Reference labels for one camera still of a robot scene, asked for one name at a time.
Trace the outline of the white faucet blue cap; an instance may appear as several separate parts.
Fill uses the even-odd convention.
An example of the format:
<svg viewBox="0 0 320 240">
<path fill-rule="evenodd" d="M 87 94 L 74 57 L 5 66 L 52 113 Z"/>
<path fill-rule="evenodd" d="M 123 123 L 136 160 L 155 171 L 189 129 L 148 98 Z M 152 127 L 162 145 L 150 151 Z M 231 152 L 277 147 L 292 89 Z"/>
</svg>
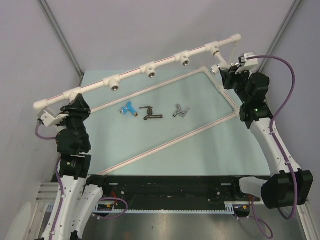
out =
<svg viewBox="0 0 320 240">
<path fill-rule="evenodd" d="M 217 75 L 222 71 L 236 70 L 240 67 L 239 63 L 227 63 L 218 50 L 213 53 L 213 56 L 219 60 L 218 65 L 213 65 L 211 67 L 211 71 L 214 75 Z"/>
</svg>

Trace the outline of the white PVC pipe frame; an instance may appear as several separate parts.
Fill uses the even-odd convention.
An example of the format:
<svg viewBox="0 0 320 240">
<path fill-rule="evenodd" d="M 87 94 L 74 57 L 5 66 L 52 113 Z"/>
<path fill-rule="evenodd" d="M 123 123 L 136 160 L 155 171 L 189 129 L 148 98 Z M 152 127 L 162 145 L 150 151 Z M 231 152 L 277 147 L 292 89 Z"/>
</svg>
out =
<svg viewBox="0 0 320 240">
<path fill-rule="evenodd" d="M 211 43 L 208 43 L 204 46 L 201 46 L 201 47 L 198 47 L 198 48 L 195 48 L 195 49 L 192 49 L 192 50 L 186 50 L 186 51 L 183 51 L 183 52 L 179 52 L 173 56 L 170 56 L 170 57 L 167 57 L 165 59 L 162 59 L 162 60 L 158 60 L 158 61 L 152 61 L 152 62 L 149 62 L 149 63 L 146 63 L 144 65 L 141 65 L 140 67 L 136 68 L 136 69 L 133 69 L 133 70 L 130 70 L 130 71 L 127 71 L 127 72 L 124 72 L 124 73 L 121 73 L 121 74 L 115 74 L 115 75 L 112 75 L 112 76 L 109 76 L 109 77 L 106 77 L 104 79 L 102 79 L 101 81 L 98 81 L 98 82 L 95 82 L 95 83 L 92 83 L 90 85 L 87 85 L 87 86 L 84 86 L 84 87 L 76 87 L 76 88 L 73 88 L 73 89 L 70 89 L 68 91 L 65 91 L 64 93 L 60 94 L 60 95 L 57 95 L 57 96 L 54 96 L 52 98 L 49 98 L 49 99 L 43 99 L 43 100 L 39 100 L 39 101 L 36 101 L 34 104 L 33 104 L 33 108 L 40 112 L 41 110 L 43 110 L 44 108 L 50 108 L 54 113 L 56 114 L 61 114 L 61 108 L 63 106 L 66 106 L 68 105 L 71 100 L 74 99 L 75 95 L 77 94 L 82 94 L 84 95 L 85 93 L 89 93 L 89 92 L 92 92 L 96 89 L 100 89 L 102 87 L 109 87 L 112 91 L 117 91 L 119 89 L 119 83 L 125 79 L 129 79 L 129 78 L 132 78 L 132 77 L 135 77 L 135 76 L 138 76 L 138 75 L 143 75 L 145 74 L 148 78 L 154 78 L 155 75 L 156 75 L 156 69 L 159 68 L 159 67 L 162 67 L 162 66 L 165 66 L 165 65 L 169 65 L 169 64 L 172 64 L 172 63 L 175 63 L 175 62 L 179 62 L 181 63 L 182 66 L 186 66 L 190 63 L 190 57 L 192 56 L 196 56 L 196 55 L 199 55 L 199 54 L 202 54 L 202 53 L 205 53 L 205 52 L 211 52 L 212 55 L 214 52 L 216 51 L 220 51 L 219 48 L 221 46 L 225 46 L 225 45 L 228 45 L 228 44 L 232 44 L 234 48 L 236 48 L 238 46 L 238 43 L 239 41 L 241 40 L 241 35 L 240 34 L 235 34 L 235 35 L 232 35 L 230 36 L 229 38 L 227 39 L 224 39 L 224 40 L 221 40 L 221 41 L 214 41 L 214 42 L 211 42 Z M 98 107 L 94 107 L 94 108 L 90 108 L 91 110 L 91 113 L 90 114 L 94 114 L 98 111 L 102 111 L 106 108 L 109 108 L 113 105 L 116 105 L 118 103 L 121 103 L 125 100 L 129 100 L 131 98 L 134 98 L 134 97 L 138 97 L 140 95 L 143 95 L 143 94 L 146 94 L 146 93 L 149 93 L 151 91 L 155 91 L 159 88 L 162 88 L 162 87 L 165 87 L 169 84 L 172 84 L 172 83 L 175 83 L 177 81 L 180 81 L 180 80 L 183 80 L 185 78 L 188 78 L 188 77 L 191 77 L 193 75 L 196 75 L 196 74 L 199 74 L 199 73 L 203 73 L 205 74 L 209 79 L 210 81 L 214 84 L 215 88 L 217 89 L 217 91 L 223 96 L 223 98 L 228 102 L 228 104 L 230 105 L 230 107 L 233 109 L 233 112 L 215 122 L 212 122 L 210 124 L 207 124 L 201 128 L 198 128 L 192 132 L 189 132 L 183 136 L 180 136 L 172 141 L 169 141 L 167 143 L 164 143 L 156 148 L 153 148 L 149 151 L 146 151 L 138 156 L 135 156 L 133 158 L 130 158 L 122 163 L 119 163 L 113 167 L 110 167 L 106 170 L 103 170 L 101 172 L 98 173 L 98 175 L 100 176 L 105 176 L 107 174 L 110 174 L 110 173 L 113 173 L 114 171 L 116 170 L 119 170 L 123 167 L 126 167 L 132 163 L 135 163 L 139 160 L 142 160 L 148 156 L 151 156 L 155 153 L 158 153 L 160 151 L 163 151 L 171 146 L 174 146 L 175 144 L 178 144 L 184 140 L 187 140 L 191 137 L 194 137 L 204 131 L 207 131 L 219 124 L 222 124 L 228 120 L 231 120 L 235 117 L 237 117 L 239 114 L 240 114 L 240 108 L 237 106 L 237 104 L 232 100 L 232 98 L 230 98 L 230 96 L 225 92 L 225 90 L 223 90 L 222 86 L 218 84 L 218 82 L 214 79 L 213 75 L 209 72 L 208 68 L 203 66 L 203 67 L 200 67 L 194 71 L 191 71 L 191 72 L 188 72 L 186 74 L 183 74 L 183 75 L 180 75 L 180 76 L 177 76 L 177 77 L 174 77 L 172 79 L 169 79 L 169 80 L 166 80 L 164 82 L 161 82 L 161 83 L 158 83 L 156 85 L 153 85 L 153 86 L 150 86 L 150 87 L 147 87 L 145 89 L 142 89 L 140 91 L 137 91 L 135 93 L 131 93 L 127 96 L 124 96 L 124 97 L 121 97 L 119 99 L 116 99 L 114 101 L 111 101 L 109 103 L 105 103 L 101 106 L 98 106 Z"/>
</svg>

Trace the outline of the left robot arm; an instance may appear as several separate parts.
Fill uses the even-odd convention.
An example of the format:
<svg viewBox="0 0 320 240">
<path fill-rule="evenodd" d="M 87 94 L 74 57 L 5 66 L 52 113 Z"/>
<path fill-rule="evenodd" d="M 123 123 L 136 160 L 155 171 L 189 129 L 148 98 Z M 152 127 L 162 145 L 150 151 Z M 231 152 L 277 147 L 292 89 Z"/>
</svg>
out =
<svg viewBox="0 0 320 240">
<path fill-rule="evenodd" d="M 99 182 L 89 184 L 92 149 L 85 120 L 91 109 L 78 93 L 61 109 L 62 130 L 55 137 L 60 157 L 55 167 L 58 191 L 43 240 L 80 240 L 98 200 L 110 196 L 111 188 Z"/>
</svg>

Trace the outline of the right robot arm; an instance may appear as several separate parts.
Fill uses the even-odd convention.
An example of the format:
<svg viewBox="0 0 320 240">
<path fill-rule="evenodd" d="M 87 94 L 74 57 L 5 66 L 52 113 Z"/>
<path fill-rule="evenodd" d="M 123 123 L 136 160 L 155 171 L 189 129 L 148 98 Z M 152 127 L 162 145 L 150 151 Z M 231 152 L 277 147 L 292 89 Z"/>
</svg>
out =
<svg viewBox="0 0 320 240">
<path fill-rule="evenodd" d="M 274 116 L 265 102 L 269 77 L 247 70 L 223 70 L 220 74 L 224 89 L 234 90 L 241 100 L 240 120 L 256 138 L 270 171 L 268 180 L 255 176 L 240 178 L 230 188 L 231 196 L 237 201 L 248 195 L 261 198 L 268 209 L 305 204 L 314 178 L 296 163 L 276 129 Z"/>
</svg>

